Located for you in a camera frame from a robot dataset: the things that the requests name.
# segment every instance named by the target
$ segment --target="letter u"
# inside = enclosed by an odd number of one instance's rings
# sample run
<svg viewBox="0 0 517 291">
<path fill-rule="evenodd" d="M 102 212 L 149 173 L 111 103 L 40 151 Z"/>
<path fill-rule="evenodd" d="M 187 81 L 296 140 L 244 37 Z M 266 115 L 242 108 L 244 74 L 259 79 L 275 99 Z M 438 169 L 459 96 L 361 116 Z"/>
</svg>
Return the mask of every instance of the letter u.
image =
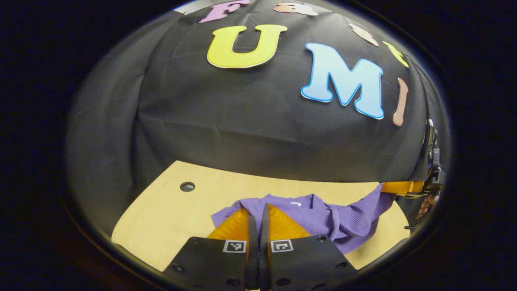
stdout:
<svg viewBox="0 0 517 291">
<path fill-rule="evenodd" d="M 280 33 L 287 31 L 287 27 L 263 24 L 255 29 L 261 31 L 258 45 L 247 53 L 236 53 L 232 49 L 237 35 L 246 30 L 245 26 L 229 26 L 214 31 L 215 37 L 208 48 L 208 61 L 220 68 L 249 68 L 270 60 L 277 50 Z"/>
</svg>

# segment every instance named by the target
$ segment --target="purple cloth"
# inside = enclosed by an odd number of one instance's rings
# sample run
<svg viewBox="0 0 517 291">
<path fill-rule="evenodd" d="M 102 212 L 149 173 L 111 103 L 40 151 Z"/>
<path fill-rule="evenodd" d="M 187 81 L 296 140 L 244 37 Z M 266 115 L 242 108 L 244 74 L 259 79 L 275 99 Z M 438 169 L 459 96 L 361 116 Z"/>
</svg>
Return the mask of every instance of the purple cloth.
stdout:
<svg viewBox="0 0 517 291">
<path fill-rule="evenodd" d="M 311 235 L 328 235 L 338 249 L 349 253 L 366 242 L 377 229 L 378 218 L 393 204 L 395 194 L 382 193 L 382 184 L 363 199 L 348 206 L 326 204 L 314 194 L 281 198 L 268 194 L 262 199 L 239 200 L 212 215 L 216 227 L 244 207 L 255 218 L 260 234 L 266 203 L 276 206 Z"/>
</svg>

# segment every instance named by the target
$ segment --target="yellow letter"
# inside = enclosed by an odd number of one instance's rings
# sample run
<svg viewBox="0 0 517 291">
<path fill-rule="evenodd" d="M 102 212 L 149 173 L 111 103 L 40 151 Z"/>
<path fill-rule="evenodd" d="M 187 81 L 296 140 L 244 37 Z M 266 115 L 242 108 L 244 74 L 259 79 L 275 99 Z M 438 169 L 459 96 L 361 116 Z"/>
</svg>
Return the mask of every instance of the yellow letter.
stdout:
<svg viewBox="0 0 517 291">
<path fill-rule="evenodd" d="M 383 41 L 383 43 L 385 45 L 387 45 L 389 47 L 389 50 L 391 51 L 391 53 L 397 58 L 397 60 L 399 60 L 399 62 L 401 62 L 404 66 L 406 66 L 406 68 L 409 68 L 409 65 L 406 63 L 405 60 L 402 59 L 402 53 L 399 52 L 394 46 L 392 46 L 391 44 Z"/>
<path fill-rule="evenodd" d="M 249 68 L 264 64 L 270 60 L 277 50 L 280 33 L 287 27 L 274 24 L 257 25 L 261 31 L 258 45 L 252 52 L 236 53 L 232 50 L 239 32 L 246 30 L 245 26 L 229 26 L 213 32 L 215 35 L 208 49 L 208 61 L 220 68 Z"/>
</svg>

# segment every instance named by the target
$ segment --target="light wood surface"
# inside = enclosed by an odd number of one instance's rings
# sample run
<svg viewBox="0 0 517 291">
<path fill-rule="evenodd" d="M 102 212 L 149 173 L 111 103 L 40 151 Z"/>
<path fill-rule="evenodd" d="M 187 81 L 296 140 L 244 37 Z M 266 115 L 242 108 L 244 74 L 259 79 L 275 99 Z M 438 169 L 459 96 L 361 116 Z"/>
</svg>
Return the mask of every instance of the light wood surface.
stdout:
<svg viewBox="0 0 517 291">
<path fill-rule="evenodd" d="M 195 189 L 179 186 L 192 182 Z M 215 226 L 211 215 L 244 198 L 300 197 L 316 194 L 329 204 L 349 205 L 372 192 L 378 183 L 325 183 L 273 179 L 177 161 L 126 210 L 112 234 L 113 243 L 163 271 L 188 238 L 207 237 Z M 379 218 L 375 235 L 345 257 L 357 269 L 409 237 L 397 203 Z"/>
</svg>

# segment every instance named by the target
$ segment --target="letter m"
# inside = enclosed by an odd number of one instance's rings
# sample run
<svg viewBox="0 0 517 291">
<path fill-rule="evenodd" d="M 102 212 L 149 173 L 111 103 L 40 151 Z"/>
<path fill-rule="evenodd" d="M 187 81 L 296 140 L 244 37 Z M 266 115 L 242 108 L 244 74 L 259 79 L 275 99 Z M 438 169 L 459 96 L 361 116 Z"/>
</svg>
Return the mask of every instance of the letter m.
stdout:
<svg viewBox="0 0 517 291">
<path fill-rule="evenodd" d="M 384 117 L 381 107 L 381 67 L 360 59 L 350 71 L 334 48 L 311 42 L 306 44 L 306 48 L 312 51 L 313 61 L 311 81 L 301 89 L 303 97 L 321 102 L 332 101 L 332 92 L 328 89 L 328 79 L 332 78 L 341 105 L 348 105 L 361 87 L 361 95 L 354 103 L 357 111 L 375 119 Z"/>
</svg>

